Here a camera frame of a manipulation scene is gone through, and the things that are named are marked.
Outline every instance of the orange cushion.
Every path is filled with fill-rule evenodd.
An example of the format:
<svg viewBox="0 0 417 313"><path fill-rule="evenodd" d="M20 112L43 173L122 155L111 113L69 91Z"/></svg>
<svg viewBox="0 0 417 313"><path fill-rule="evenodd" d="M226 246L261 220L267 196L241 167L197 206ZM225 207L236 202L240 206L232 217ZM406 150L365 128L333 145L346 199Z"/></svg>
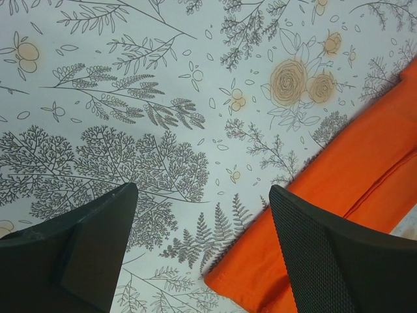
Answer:
<svg viewBox="0 0 417 313"><path fill-rule="evenodd" d="M289 186L306 201L389 233L417 203L417 60ZM249 312L296 312L270 209L205 277Z"/></svg>

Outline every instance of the tree illustration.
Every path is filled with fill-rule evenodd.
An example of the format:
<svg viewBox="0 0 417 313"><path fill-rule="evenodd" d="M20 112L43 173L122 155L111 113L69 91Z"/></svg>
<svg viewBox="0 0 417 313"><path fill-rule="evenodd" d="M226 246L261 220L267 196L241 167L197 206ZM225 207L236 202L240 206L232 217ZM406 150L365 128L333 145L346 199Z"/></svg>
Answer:
<svg viewBox="0 0 417 313"><path fill-rule="evenodd" d="M210 268L213 268L252 221L252 214L241 204L239 194L235 194L232 203L232 221L225 215L220 203L217 203L214 227L209 227L204 213L200 213L195 235L184 229L182 240L174 238L172 245L168 245L160 256L178 258L180 263L187 261L191 269L201 259L200 272L209 262Z"/></svg>
<svg viewBox="0 0 417 313"><path fill-rule="evenodd" d="M340 115L339 111L332 112L325 117L318 129L311 135L313 140L322 148L326 147L333 138L337 136L347 125L349 121L347 115Z"/></svg>
<svg viewBox="0 0 417 313"><path fill-rule="evenodd" d="M207 183L207 159L177 143L170 131L157 140L136 140L107 126L90 127L75 149L62 136L31 126L0 138L0 205L34 198L31 214L48 220L71 211L123 183L139 189L128 242L152 250L177 229L174 202L198 203Z"/></svg>
<svg viewBox="0 0 417 313"><path fill-rule="evenodd" d="M252 143L252 146L248 147L246 151L250 155L255 156L262 153L268 156L267 158L263 157L260 162L262 170L272 166L285 173L283 175L279 174L271 180L272 184L289 184L294 180L298 171L298 159L293 150L286 155L282 153L284 143L281 141L279 134L274 136L272 145L268 145L267 142L263 141L264 136L261 131L253 123L250 123L247 130L244 130L244 123L239 119L229 119L226 122L225 130L227 137L230 139L247 140Z"/></svg>

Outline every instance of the branch illustration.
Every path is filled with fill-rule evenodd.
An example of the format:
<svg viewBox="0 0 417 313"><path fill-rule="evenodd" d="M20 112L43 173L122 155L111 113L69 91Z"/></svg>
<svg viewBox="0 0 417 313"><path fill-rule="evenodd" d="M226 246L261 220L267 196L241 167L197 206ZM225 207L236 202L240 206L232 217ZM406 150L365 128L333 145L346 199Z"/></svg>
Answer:
<svg viewBox="0 0 417 313"><path fill-rule="evenodd" d="M252 57L253 45L258 46L262 42L262 36L268 35L268 39L272 40L278 32L279 19L290 1L287 0L286 3L281 0L278 2L271 1L266 8L266 12L269 13L272 21L266 28L263 28L265 17L262 6L265 2L268 2L267 0L256 3L243 3L242 0L225 0L223 9L228 16L224 17L220 33L225 33L227 39L223 40L223 43L226 46L232 46L232 48L221 57L221 64L232 71L237 68L242 56L245 60ZM253 10L239 20L233 13L240 12L243 6L252 6Z"/></svg>
<svg viewBox="0 0 417 313"><path fill-rule="evenodd" d="M24 93L25 95L28 95L29 93L19 90L19 89L15 89L15 88L9 88L9 87L5 87L5 86L0 86L0 89L6 89L8 91L8 93L10 93L11 95L13 95L13 93Z"/></svg>
<svg viewBox="0 0 417 313"><path fill-rule="evenodd" d="M414 0L380 0L368 2L354 7L349 14L358 8L367 7L370 13L378 18L379 25L382 26L383 31L386 29L386 22L388 20L387 14L390 14L397 21L397 31L402 30L404 25L408 23L409 31L415 33L417 16L410 11L413 1Z"/></svg>
<svg viewBox="0 0 417 313"><path fill-rule="evenodd" d="M248 130L244 130L244 123L238 119L230 119L226 122L225 126L226 134L228 138L235 138L239 140L248 140L252 143L252 147L248 147L246 151L252 156L260 153L269 155L268 158L263 158L261 161L261 169L265 169L268 166L273 166L283 170L285 175L277 175L271 183L284 183L288 184L294 180L298 171L298 159L294 151L289 151L287 155L281 153L283 142L280 139L280 135L275 135L272 146L268 146L267 142L263 141L263 135L261 131L256 128L254 124L248 125Z"/></svg>
<svg viewBox="0 0 417 313"><path fill-rule="evenodd" d="M172 45L174 44L175 39L180 35L181 34L177 34L168 41L163 41L157 38L154 38L154 40L148 40L148 37L145 37L142 44L136 44L132 37L124 35L121 40L113 39L113 41L108 42L107 45L111 46L109 53L114 52L118 46L121 46L124 50L122 55L128 58L122 59L118 57L118 62L113 63L113 65L116 65L118 70L122 66L125 66L124 75L129 73L131 67L134 74L136 74L140 66L146 67L146 69L153 66L153 69L156 69L158 67L159 60L162 60L164 65L167 66L165 54L168 51L170 51L174 60L177 60L177 55L173 50Z"/></svg>
<svg viewBox="0 0 417 313"><path fill-rule="evenodd" d="M155 20L159 23L164 24L166 27L177 31L179 34L186 35L188 37L196 39L194 36L189 35L188 33L185 33L184 31L181 31L180 29L177 29L176 27L166 23L165 20L161 17L161 15L159 13L159 9L156 8L155 6L152 6L152 7L157 12L158 17L160 19L155 18L154 16L146 13L143 10L140 10L139 8L135 7L134 5L131 5L131 4L129 4L127 2L124 2L124 1L121 1L121 0L115 0L114 3L103 3L103 2L100 2L100 1L93 1L93 0L90 0L90 1L88 1L88 0L68 0L68 1L79 3L79 6L80 6L80 8L83 9L83 12L79 12L78 14L83 16L86 20L84 20L84 19L79 20L78 14L75 11L73 11L73 13L72 13L72 15L74 16L74 19L70 17L70 14L67 14L67 13L64 14L64 12L63 12L66 19L63 20L63 21L59 21L59 23L67 24L67 20L69 20L69 21L76 20L76 23L78 23L78 22L81 23L81 21L84 21L83 26L84 25L86 25L86 26L85 26L85 29L83 28L83 31L82 31L83 33L88 28L88 24L86 24L87 23L86 21L91 20L91 19L94 20L92 25L94 25L96 23L96 21L98 21L98 22L97 22L96 25L94 25L93 28L91 28L92 26L90 26L90 30L94 29L98 25L99 26L99 34L101 34L101 32L100 32L100 23L101 23L102 24L101 29L104 27L104 24L106 26L110 25L112 33L114 33L115 23L114 23L114 19L111 19L111 17L116 16L120 20L126 22L126 19L124 18L123 14L129 14L128 10L133 10L133 11L139 12L140 14L145 15L148 18L151 18L151 19L153 19L153 20ZM160 0L150 0L150 1L152 1L152 3L155 3L155 1L157 3L161 3Z"/></svg>
<svg viewBox="0 0 417 313"><path fill-rule="evenodd" d="M117 287L122 291L116 294L116 297L120 297L117 303L120 303L121 307L128 307L130 302L133 304L136 302L137 298L130 302L128 300L129 294L138 297L136 289L132 286L133 278L154 291L155 301L149 307L155 312L208 313L218 306L219 296L216 293L208 288L192 290L195 282L187 276L180 276L178 270L172 267L156 270L155 275L150 278L140 277L125 268L124 270L130 274L130 280L126 285ZM164 282L163 288L156 284L157 281Z"/></svg>
<svg viewBox="0 0 417 313"><path fill-rule="evenodd" d="M195 104L188 99L175 98L171 105L163 105L152 101L156 95L165 93L157 89L157 82L145 82L154 78L150 74L134 75L121 79L108 74L110 67L87 67L78 63L71 67L62 67L53 71L53 75L59 80L53 87L55 89L77 90L89 97L85 108L91 110L101 119L116 118L124 123L133 124L134 119L144 117L147 114L150 121L156 126L162 126L169 130L170 127L178 127L182 123L186 128L192 126L204 128L205 118L195 112ZM113 81L114 89L103 90L98 88L101 82ZM130 99L139 101L143 109L131 107Z"/></svg>
<svg viewBox="0 0 417 313"><path fill-rule="evenodd" d="M374 57L369 61L369 72L365 78L360 100L374 102L391 90L399 81L399 73L407 67L417 54L417 44L406 40L398 49L399 60L388 70L383 57Z"/></svg>

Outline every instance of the botanical print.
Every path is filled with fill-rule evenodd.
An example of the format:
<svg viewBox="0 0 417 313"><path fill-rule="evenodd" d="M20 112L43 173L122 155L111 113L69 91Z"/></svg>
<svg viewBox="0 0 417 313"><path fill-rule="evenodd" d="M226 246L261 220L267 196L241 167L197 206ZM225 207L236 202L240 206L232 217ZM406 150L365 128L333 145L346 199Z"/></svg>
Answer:
<svg viewBox="0 0 417 313"><path fill-rule="evenodd" d="M156 69L160 62L167 66L167 52L174 60L177 60L177 54L172 45L179 35L177 34L166 41L158 38L152 40L145 37L141 44L137 44L132 37L124 34L120 40L113 39L107 45L111 46L109 53L114 52L117 47L121 47L124 51L122 53L123 57L118 57L117 62L114 62L113 65L117 66L118 70L124 67L124 75L127 75L130 69L136 75L140 67L144 67L146 70L149 68Z"/></svg>
<svg viewBox="0 0 417 313"><path fill-rule="evenodd" d="M195 236L184 229L182 241L174 238L172 245L168 245L160 255L165 258L178 258L179 263L186 261L191 269L201 259L200 272L203 272L208 263L211 263L212 269L251 224L252 214L241 204L239 194L233 197L232 216L231 222L220 203L217 203L214 210L214 226L207 225L204 212L201 212Z"/></svg>
<svg viewBox="0 0 417 313"><path fill-rule="evenodd" d="M333 62L323 62L325 55L338 52L341 45L339 33L329 32L317 57L310 53L319 44L316 37L302 42L298 33L281 29L280 38L285 51L292 56L278 64L270 83L262 85L261 89L265 98L276 107L268 112L272 115L270 128L277 118L278 126L297 131L302 125L311 126L320 121L319 116L309 116L308 109L328 102L335 92L342 93L344 88L354 86L348 82L339 83L327 69L332 68Z"/></svg>
<svg viewBox="0 0 417 313"><path fill-rule="evenodd" d="M392 39L392 44L397 46L397 40ZM406 40L404 45L397 49L397 55L397 61L392 64L386 62L387 57L373 57L369 61L369 72L365 78L360 100L374 102L398 83L399 73L417 55L417 42L414 42L413 39Z"/></svg>
<svg viewBox="0 0 417 313"><path fill-rule="evenodd" d="M153 3L162 3L165 0L151 0ZM198 12L200 8L203 6L203 0L178 0L178 3L184 3L186 6L187 15L193 14L194 12Z"/></svg>
<svg viewBox="0 0 417 313"><path fill-rule="evenodd" d="M244 312L203 276L271 184L398 83L416 12L414 0L0 0L0 236L134 182L112 313Z"/></svg>
<svg viewBox="0 0 417 313"><path fill-rule="evenodd" d="M322 16L326 11L326 5L328 0L317 0L314 9L311 14L311 24L314 24L316 16Z"/></svg>
<svg viewBox="0 0 417 313"><path fill-rule="evenodd" d="M0 238L12 233L14 225L9 220L0 220Z"/></svg>
<svg viewBox="0 0 417 313"><path fill-rule="evenodd" d="M223 103L225 106L228 104L229 115L232 116L233 112L237 112L246 105L246 99L244 98L243 92L236 87L236 78L233 78L233 81L229 88L219 88L219 90L228 96L228 99Z"/></svg>
<svg viewBox="0 0 417 313"><path fill-rule="evenodd" d="M0 7L4 6L8 10L10 15L18 13L19 11L28 13L29 10L39 6L41 0L0 0ZM64 0L52 0L43 1L48 5L54 5L55 8L59 8L63 4Z"/></svg>
<svg viewBox="0 0 417 313"><path fill-rule="evenodd" d="M103 120L113 117L128 124L136 123L135 119L147 117L156 126L169 130L178 127L179 123L186 128L204 128L205 118L196 113L195 104L188 99L174 98L171 105L157 103L156 95L165 93L157 89L157 82L150 82L154 76L150 74L134 75L118 79L108 74L111 67L86 67L82 63L70 67L59 67L53 75L59 80L54 89L73 89L88 96L85 108ZM99 87L103 82L112 82L111 88ZM143 109L130 106L131 99L143 105Z"/></svg>
<svg viewBox="0 0 417 313"><path fill-rule="evenodd" d="M177 229L174 202L199 203L207 183L207 159L167 131L135 139L107 126L90 127L73 148L62 136L31 126L0 139L0 205L33 197L31 215L49 220L133 182L139 189L128 250L161 246Z"/></svg>
<svg viewBox="0 0 417 313"><path fill-rule="evenodd" d="M195 288L195 282L187 275L182 276L176 268L167 266L155 270L154 275L140 277L124 269L130 279L116 289L115 303L121 312L212 312L218 307L219 295L209 288ZM154 293L152 301L141 299L133 287L138 280Z"/></svg>
<svg viewBox="0 0 417 313"><path fill-rule="evenodd" d="M0 81L0 89L6 90L8 93L10 93L11 95L13 95L13 93L24 93L26 95L28 95L29 93L19 90L19 89L15 89L15 88L10 88L10 87L6 87L6 86L2 86L1 85L1 81Z"/></svg>
<svg viewBox="0 0 417 313"><path fill-rule="evenodd" d="M36 60L39 59L39 51L36 46L27 42L28 37L20 37L14 32L13 47L0 49L0 54L14 53L14 59L4 59L5 62L18 65L20 77L26 81L26 74L34 73L38 69Z"/></svg>
<svg viewBox="0 0 417 313"><path fill-rule="evenodd" d="M253 46L258 46L263 37L272 40L276 36L280 28L280 18L291 0L285 0L285 2L262 0L256 3L243 3L242 0L219 1L223 2L223 9L227 14L220 30L227 37L223 43L226 46L232 46L220 61L228 70L232 71L237 68L242 58L248 60L252 57ZM252 11L238 19L235 13L240 12L242 6L245 5L250 6ZM270 22L265 24L264 19L268 15Z"/></svg>
<svg viewBox="0 0 417 313"><path fill-rule="evenodd" d="M200 89L198 87L198 83L203 80L204 73L198 70L199 66L194 66L194 63L192 61L188 62L188 68L190 69L191 74L183 74L181 76L178 76L178 78L189 78L191 80L191 84L193 85L193 88L198 93L200 92Z"/></svg>
<svg viewBox="0 0 417 313"><path fill-rule="evenodd" d="M310 133L311 138L317 145L324 148L328 143L339 134L347 125L349 121L347 115L340 115L339 111L332 112L326 116L320 123L318 129L313 134Z"/></svg>
<svg viewBox="0 0 417 313"><path fill-rule="evenodd" d="M51 112L53 118L59 123L59 118L65 115L64 108L57 106L57 103L54 101L52 108L41 108L41 110Z"/></svg>
<svg viewBox="0 0 417 313"><path fill-rule="evenodd" d="M415 8L412 7L413 4L414 0L379 0L358 5L350 13L361 8L368 8L369 13L378 19L383 31L386 30L387 21L394 20L397 24L397 31L407 27L409 31L415 33L417 15Z"/></svg>
<svg viewBox="0 0 417 313"><path fill-rule="evenodd" d="M238 119L230 119L225 126L227 137L239 140L248 140L252 143L251 147L247 148L247 153L252 156L259 155L260 153L267 155L268 158L263 158L260 165L261 169L271 166L284 172L284 174L277 174L277 176L271 180L272 184L289 184L294 180L295 174L298 171L298 159L293 150L290 150L286 155L282 153L284 146L280 139L280 135L274 136L274 142L272 145L268 145L263 141L263 135L256 126L250 123L247 130L244 129L244 123Z"/></svg>

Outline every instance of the leaf illustration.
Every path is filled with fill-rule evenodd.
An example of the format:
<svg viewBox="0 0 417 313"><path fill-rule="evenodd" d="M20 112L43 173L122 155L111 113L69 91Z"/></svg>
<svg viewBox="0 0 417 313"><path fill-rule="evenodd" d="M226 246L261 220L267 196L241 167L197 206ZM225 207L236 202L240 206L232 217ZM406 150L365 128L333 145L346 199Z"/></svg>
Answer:
<svg viewBox="0 0 417 313"><path fill-rule="evenodd" d="M291 55L294 55L296 53L295 34L288 29L280 29L280 39L285 51Z"/></svg>
<svg viewBox="0 0 417 313"><path fill-rule="evenodd" d="M273 166L283 171L285 175L278 174L272 183L290 183L298 170L298 159L293 151L289 151L287 155L282 153L283 142L280 139L280 135L275 135L274 142L269 145L263 141L263 135L256 126L250 123L247 130L244 129L244 123L239 119L229 119L226 122L226 135L228 138L247 140L252 144L247 148L247 153L252 156L259 154L267 155L268 158L263 158L260 162L261 169L265 169L268 166Z"/></svg>
<svg viewBox="0 0 417 313"><path fill-rule="evenodd" d="M73 46L71 44L65 44L64 46L61 46L61 49L65 51L75 51L78 49L78 47Z"/></svg>
<svg viewBox="0 0 417 313"><path fill-rule="evenodd" d="M281 114L285 111L285 108L274 108L268 112L269 115L273 116L281 116Z"/></svg>
<svg viewBox="0 0 417 313"><path fill-rule="evenodd" d="M269 83L261 85L262 93L267 100L271 100L271 91L270 91L270 89L271 89L271 86L270 86Z"/></svg>
<svg viewBox="0 0 417 313"><path fill-rule="evenodd" d="M307 65L307 76L308 77L314 77L316 75L317 71L319 70L321 64L321 57L318 57Z"/></svg>
<svg viewBox="0 0 417 313"><path fill-rule="evenodd" d="M304 65L308 64L309 51L306 44L302 44L298 51L295 53L295 59L301 60Z"/></svg>
<svg viewBox="0 0 417 313"><path fill-rule="evenodd" d="M222 93L224 93L225 95L227 95L227 96L231 96L230 91L228 91L227 89L224 89L224 88L219 88L219 90L220 90Z"/></svg>
<svg viewBox="0 0 417 313"><path fill-rule="evenodd" d="M12 53L14 51L16 51L16 49L14 49L14 48L3 48L3 49L0 49L0 54L8 54L8 53Z"/></svg>
<svg viewBox="0 0 417 313"><path fill-rule="evenodd" d="M311 126L311 125L318 123L319 121L320 121L319 116L311 116L305 119L304 121L301 121L301 123L303 123L306 126Z"/></svg>

